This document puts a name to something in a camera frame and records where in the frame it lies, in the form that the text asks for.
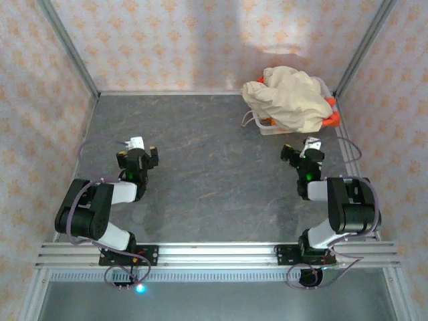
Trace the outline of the white plastic mesh basket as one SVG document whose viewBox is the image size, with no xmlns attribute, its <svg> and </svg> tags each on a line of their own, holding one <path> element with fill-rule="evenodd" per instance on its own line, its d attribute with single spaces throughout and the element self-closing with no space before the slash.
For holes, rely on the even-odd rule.
<svg viewBox="0 0 428 321">
<path fill-rule="evenodd" d="M 243 119 L 242 119 L 242 121 L 241 121 L 241 125 L 242 126 L 246 126 L 247 124 L 249 124 L 251 121 L 254 121 L 254 117 L 253 117 L 253 114 L 255 114 L 258 118 L 259 118 L 259 116 L 255 113 L 255 112 L 252 112 L 251 110 L 249 111 L 249 112 L 247 112 L 245 115 L 244 115 L 244 117 L 243 117 Z M 291 133 L 291 131 L 289 131 L 289 130 L 286 130 L 286 129 L 281 129 L 281 130 L 278 130 L 278 129 L 276 129 L 276 130 L 263 130 L 263 129 L 260 129 L 259 128 L 259 131 L 260 131 L 260 133 L 262 134 L 262 135 L 265 135 L 265 136 L 267 136 L 267 135 L 273 135 L 273 134 L 288 134 L 288 133 Z"/>
</svg>

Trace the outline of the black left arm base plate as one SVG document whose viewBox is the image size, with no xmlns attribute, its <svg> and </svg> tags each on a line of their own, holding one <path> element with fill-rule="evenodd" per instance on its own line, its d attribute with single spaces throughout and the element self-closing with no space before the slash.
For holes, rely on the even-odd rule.
<svg viewBox="0 0 428 321">
<path fill-rule="evenodd" d="M 158 260 L 158 251 L 159 246 L 157 245 L 136 245 L 135 249 L 131 252 L 136 255 L 140 255 L 147 259 L 152 266 L 157 266 Z M 122 265 L 122 266 L 147 266 L 147 263 L 144 260 L 139 259 L 137 263 L 132 262 L 132 258 L 129 255 L 119 254 L 113 251 L 107 251 L 102 249 L 100 251 L 100 257 L 98 264 L 100 266 L 112 266 L 112 265 Z"/>
</svg>

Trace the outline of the aluminium frame crossbar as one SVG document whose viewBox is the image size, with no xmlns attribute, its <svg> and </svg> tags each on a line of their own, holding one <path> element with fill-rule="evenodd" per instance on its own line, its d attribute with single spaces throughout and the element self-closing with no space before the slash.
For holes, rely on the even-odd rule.
<svg viewBox="0 0 428 321">
<path fill-rule="evenodd" d="M 101 91 L 100 97 L 105 96 L 235 96 L 241 91 Z"/>
</svg>

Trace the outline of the black plug block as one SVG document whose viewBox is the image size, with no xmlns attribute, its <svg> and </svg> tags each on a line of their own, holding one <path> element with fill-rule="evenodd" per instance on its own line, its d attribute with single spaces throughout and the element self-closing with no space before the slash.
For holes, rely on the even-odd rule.
<svg viewBox="0 0 428 321">
<path fill-rule="evenodd" d="M 129 290 L 134 285 L 134 277 L 125 272 L 113 271 L 112 283 L 119 289 Z"/>
</svg>

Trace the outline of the red-orange mesh shorts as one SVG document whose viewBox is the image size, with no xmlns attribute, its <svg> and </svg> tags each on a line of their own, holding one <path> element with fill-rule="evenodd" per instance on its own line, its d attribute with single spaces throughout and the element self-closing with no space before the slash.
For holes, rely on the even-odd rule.
<svg viewBox="0 0 428 321">
<path fill-rule="evenodd" d="M 333 97 L 327 85 L 324 83 L 324 81 L 321 78 L 315 77 L 315 79 L 317 79 L 318 83 L 320 84 L 321 93 L 324 96 L 325 101 L 327 101 L 327 103 L 330 105 L 332 109 L 332 115 L 323 120 L 322 127 L 337 127 L 340 125 L 341 117 L 340 117 L 338 108 L 336 106 L 336 99 Z M 259 123 L 259 120 L 261 118 L 258 118 L 255 114 L 253 114 L 253 117 L 254 117 L 255 123 L 260 129 L 263 129 L 263 130 L 276 130 L 276 129 L 281 130 L 282 129 L 278 126 L 278 124 L 277 126 L 262 126 Z"/>
</svg>

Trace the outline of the aluminium mounting rail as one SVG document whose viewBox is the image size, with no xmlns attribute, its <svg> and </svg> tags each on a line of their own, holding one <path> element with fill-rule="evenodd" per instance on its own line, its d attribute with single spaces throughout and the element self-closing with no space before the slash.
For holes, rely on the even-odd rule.
<svg viewBox="0 0 428 321">
<path fill-rule="evenodd" d="M 274 243 L 159 243 L 157 269 L 274 269 L 278 265 Z M 339 243 L 332 250 L 336 255 L 334 268 L 398 268 L 401 266 L 397 246 L 392 242 L 350 241 Z M 93 245 L 45 243 L 42 245 L 38 268 L 98 268 L 100 251 Z"/>
</svg>

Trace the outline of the aluminium frame leg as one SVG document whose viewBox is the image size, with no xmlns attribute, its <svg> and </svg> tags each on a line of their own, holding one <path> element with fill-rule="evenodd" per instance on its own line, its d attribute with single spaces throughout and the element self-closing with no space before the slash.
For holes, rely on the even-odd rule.
<svg viewBox="0 0 428 321">
<path fill-rule="evenodd" d="M 27 287 L 18 321 L 38 321 L 49 285 L 49 279 L 49 269 L 35 269 Z"/>
<path fill-rule="evenodd" d="M 384 267 L 383 273 L 397 320 L 419 321 L 403 269 L 400 267 Z"/>
</svg>

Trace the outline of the beige shorts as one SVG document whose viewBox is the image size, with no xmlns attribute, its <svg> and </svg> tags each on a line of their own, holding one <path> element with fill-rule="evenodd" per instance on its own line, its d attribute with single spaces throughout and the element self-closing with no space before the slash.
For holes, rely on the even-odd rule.
<svg viewBox="0 0 428 321">
<path fill-rule="evenodd" d="M 318 132 L 332 115 L 317 79 L 288 66 L 266 68 L 258 81 L 243 85 L 241 95 L 261 119 L 273 118 L 291 132 Z"/>
</svg>

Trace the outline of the aluminium table edge bar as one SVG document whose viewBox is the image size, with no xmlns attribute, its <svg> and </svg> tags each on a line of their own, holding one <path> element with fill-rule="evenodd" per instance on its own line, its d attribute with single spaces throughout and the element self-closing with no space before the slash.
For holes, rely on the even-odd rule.
<svg viewBox="0 0 428 321">
<path fill-rule="evenodd" d="M 360 147 L 356 143 L 354 143 L 349 137 L 344 121 L 344 116 L 342 115 L 342 112 L 340 110 L 339 101 L 337 101 L 337 107 L 341 116 L 341 123 L 340 126 L 336 129 L 336 135 L 338 137 L 338 140 L 340 141 L 339 145 L 343 157 L 342 164 L 346 167 L 346 175 L 348 177 L 351 177 L 352 179 L 358 179 L 359 181 L 362 181 L 369 188 L 374 197 L 375 210 L 373 226 L 368 231 L 363 232 L 361 236 L 366 237 L 367 235 L 373 235 L 375 239 L 379 241 L 379 229 L 381 228 L 382 222 L 381 212 L 379 209 L 379 197 L 372 183 L 367 178 L 364 178 L 361 175 L 359 160 L 362 158 L 362 151 Z"/>
<path fill-rule="evenodd" d="M 93 100 L 93 104 L 92 104 L 92 106 L 90 107 L 90 109 L 89 109 L 89 111 L 88 111 L 88 113 L 87 113 L 87 115 L 86 115 L 86 118 L 84 119 L 84 123 L 83 123 L 83 125 L 84 125 L 84 127 L 83 127 L 83 130 L 82 130 L 82 133 L 81 133 L 81 135 L 79 135 L 79 145 L 78 145 L 78 148 L 81 146 L 81 144 L 86 140 L 86 137 L 87 137 L 87 135 L 88 135 L 88 131 L 89 131 L 89 127 L 90 127 L 90 124 L 91 124 L 91 121 L 92 121 L 92 117 L 93 117 L 93 114 L 94 114 L 94 111 L 95 111 L 95 109 L 96 109 L 96 107 L 97 107 L 97 105 L 98 105 L 98 103 L 99 103 L 99 100 L 100 100 L 100 96 L 98 96 L 98 97 L 96 97 L 94 100 Z M 73 172 L 72 172 L 72 176 L 71 176 L 71 179 L 69 180 L 69 183 L 71 183 L 72 181 L 73 181 L 73 179 L 75 178 L 75 176 L 76 176 L 76 173 L 77 173 L 77 171 L 78 171 L 78 169 L 79 169 L 79 165 L 80 165 L 80 161 L 79 160 L 77 160 L 76 161 L 76 163 L 75 163 L 75 166 L 74 166 L 74 170 L 73 170 Z M 51 241 L 53 241 L 54 243 L 56 243 L 56 242 L 58 242 L 60 240 L 60 234 L 56 231 L 56 230 L 54 230 L 53 231 L 53 235 L 52 235 L 52 237 L 51 237 Z"/>
</svg>

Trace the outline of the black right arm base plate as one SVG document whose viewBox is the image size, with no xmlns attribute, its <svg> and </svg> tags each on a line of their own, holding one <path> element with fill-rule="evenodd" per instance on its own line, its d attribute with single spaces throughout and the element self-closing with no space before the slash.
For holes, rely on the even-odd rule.
<svg viewBox="0 0 428 321">
<path fill-rule="evenodd" d="M 312 249 L 299 245 L 276 245 L 274 247 L 278 265 L 294 265 L 305 263 L 309 265 L 336 265 L 336 257 L 325 249 Z"/>
</svg>

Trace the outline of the aluminium frame post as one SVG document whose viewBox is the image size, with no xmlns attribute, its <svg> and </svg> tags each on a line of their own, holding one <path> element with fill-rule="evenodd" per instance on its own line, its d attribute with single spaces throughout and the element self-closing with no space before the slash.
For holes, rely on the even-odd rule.
<svg viewBox="0 0 428 321">
<path fill-rule="evenodd" d="M 379 9 L 374 15 L 366 33 L 362 37 L 350 63 L 348 64 L 343 77 L 339 81 L 335 91 L 333 91 L 335 98 L 341 97 L 347 89 L 350 81 L 358 71 L 365 55 L 368 53 L 371 45 L 379 34 L 379 31 L 382 29 L 385 21 L 391 14 L 396 2 L 397 0 L 382 0 Z"/>
<path fill-rule="evenodd" d="M 81 77 L 83 83 L 91 94 L 91 97 L 93 97 L 95 102 L 99 101 L 100 91 L 95 85 L 95 82 L 93 81 L 89 71 L 87 70 L 83 59 L 81 58 L 77 48 L 75 47 L 53 3 L 51 2 L 51 0 L 35 1 L 39 5 L 43 14 L 45 15 L 45 18 L 49 21 L 56 37 L 59 39 L 72 65 L 76 69 L 78 75 Z"/>
</svg>

